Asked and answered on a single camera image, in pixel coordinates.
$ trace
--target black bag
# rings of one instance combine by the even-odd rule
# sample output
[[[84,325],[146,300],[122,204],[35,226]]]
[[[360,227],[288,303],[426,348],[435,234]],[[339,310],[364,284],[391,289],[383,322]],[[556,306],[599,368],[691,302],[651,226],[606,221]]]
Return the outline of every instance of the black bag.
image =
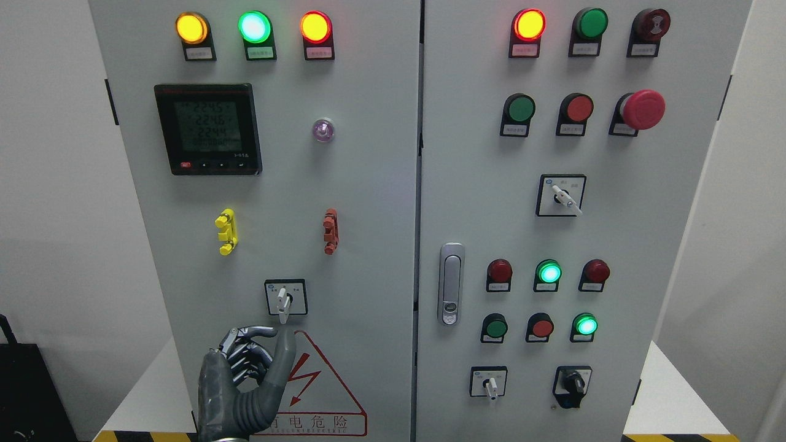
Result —
[[[0,441],[76,442],[76,435],[36,344],[19,344],[0,315]]]

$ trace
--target high voltage warning sign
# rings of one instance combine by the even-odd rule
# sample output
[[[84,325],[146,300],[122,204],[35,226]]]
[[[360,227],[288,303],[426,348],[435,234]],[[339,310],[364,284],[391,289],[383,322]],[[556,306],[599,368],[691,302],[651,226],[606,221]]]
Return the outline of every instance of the high voltage warning sign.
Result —
[[[289,374],[281,409],[260,436],[365,436],[369,417],[303,330],[295,332],[302,349]]]

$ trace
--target lightning bolt symbol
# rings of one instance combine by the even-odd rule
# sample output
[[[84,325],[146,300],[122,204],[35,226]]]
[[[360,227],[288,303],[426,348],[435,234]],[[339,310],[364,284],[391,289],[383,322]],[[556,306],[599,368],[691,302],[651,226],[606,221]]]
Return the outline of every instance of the lightning bolt symbol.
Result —
[[[315,371],[315,372],[312,372],[312,373],[301,374],[300,376],[295,376],[297,371],[300,370],[301,367],[303,367],[303,364],[305,364],[306,361],[308,360],[308,358],[310,358],[310,357],[311,357],[311,355],[309,355],[308,353],[303,353],[300,356],[300,359],[298,359],[298,361],[295,364],[295,366],[292,368],[292,372],[289,374],[289,380],[290,381],[297,381],[298,379],[303,379],[303,378],[311,378],[311,379],[308,380],[308,382],[303,387],[303,389],[300,390],[300,392],[296,396],[292,397],[292,402],[289,403],[290,407],[292,405],[295,405],[296,403],[300,402],[300,400],[301,400],[300,399],[300,395],[302,395],[303,392],[305,392],[306,389],[308,389],[308,387],[311,385],[311,383],[314,382],[314,380],[317,378],[317,376],[319,376],[319,374],[322,372],[322,370],[319,370],[319,371]]]

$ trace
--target red terminal block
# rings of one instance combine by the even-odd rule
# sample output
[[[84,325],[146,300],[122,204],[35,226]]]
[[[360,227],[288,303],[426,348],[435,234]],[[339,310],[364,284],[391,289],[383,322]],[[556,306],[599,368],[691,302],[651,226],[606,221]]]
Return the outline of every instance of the red terminal block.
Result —
[[[325,240],[325,254],[332,255],[339,247],[339,220],[334,208],[329,208],[322,220],[325,233],[322,235]]]

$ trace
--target yellow indicator light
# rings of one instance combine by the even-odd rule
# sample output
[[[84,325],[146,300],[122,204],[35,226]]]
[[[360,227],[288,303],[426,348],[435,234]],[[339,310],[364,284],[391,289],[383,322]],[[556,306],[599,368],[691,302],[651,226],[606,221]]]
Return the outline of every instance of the yellow indicator light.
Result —
[[[174,29],[178,35],[190,45],[202,43],[207,37],[210,27],[208,21],[198,13],[182,13],[174,21]]]
[[[545,15],[538,9],[525,9],[516,15],[513,32],[525,42],[537,40],[545,31]]]
[[[300,33],[314,44],[324,43],[330,37],[330,18],[322,12],[310,11],[300,19]]]

